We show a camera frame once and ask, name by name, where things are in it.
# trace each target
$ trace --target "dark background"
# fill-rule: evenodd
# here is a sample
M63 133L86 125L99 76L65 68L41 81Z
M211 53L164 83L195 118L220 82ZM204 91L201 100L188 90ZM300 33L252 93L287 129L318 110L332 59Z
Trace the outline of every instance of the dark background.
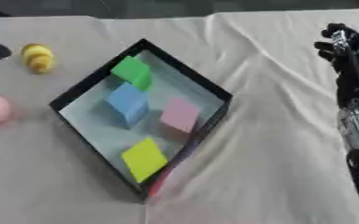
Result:
M206 16L221 11L359 8L359 0L0 0L12 16L88 15L97 18Z

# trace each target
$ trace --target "cube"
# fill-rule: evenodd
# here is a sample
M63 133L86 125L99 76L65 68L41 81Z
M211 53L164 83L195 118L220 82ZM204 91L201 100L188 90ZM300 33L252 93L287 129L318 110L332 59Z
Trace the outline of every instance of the cube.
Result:
M131 56L123 59L110 72L128 81L140 91L146 91L151 85L150 67Z
M123 152L122 158L138 183L167 164L167 158L150 137Z
M113 91L106 102L113 107L117 119L129 129L143 119L149 110L146 92L128 82Z
M199 109L192 103L173 98L166 105L160 121L183 133L190 133L196 124Z

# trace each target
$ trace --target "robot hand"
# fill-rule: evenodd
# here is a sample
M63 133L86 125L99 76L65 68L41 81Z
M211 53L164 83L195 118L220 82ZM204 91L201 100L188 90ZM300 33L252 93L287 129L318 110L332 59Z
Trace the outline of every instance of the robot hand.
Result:
M353 65L359 55L359 32L344 24L329 24L321 36L331 40L315 42L314 47L339 74L336 80L337 102L339 108L346 108L354 98L359 97L359 66Z
M359 194L359 32L344 24L329 24L322 31L330 42L316 42L319 55L338 73L337 101L340 132L345 140L347 164Z

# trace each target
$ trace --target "pink cube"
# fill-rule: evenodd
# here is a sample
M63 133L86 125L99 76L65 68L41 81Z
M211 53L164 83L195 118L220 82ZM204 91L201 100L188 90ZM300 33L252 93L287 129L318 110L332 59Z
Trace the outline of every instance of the pink cube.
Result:
M198 115L199 109L196 106L180 98L173 98L165 107L160 121L176 130L190 133Z

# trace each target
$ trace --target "wrinkled fabric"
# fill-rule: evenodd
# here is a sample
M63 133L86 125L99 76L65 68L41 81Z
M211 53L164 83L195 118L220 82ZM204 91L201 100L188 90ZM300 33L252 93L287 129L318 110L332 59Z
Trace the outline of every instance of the wrinkled fabric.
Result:
M0 223L359 223L336 75L313 49L329 22L359 31L359 10L0 18L0 44L14 52L0 61L0 95L15 108L0 126ZM220 126L145 204L47 106L141 38L234 95ZM28 43L53 49L52 74L21 65Z

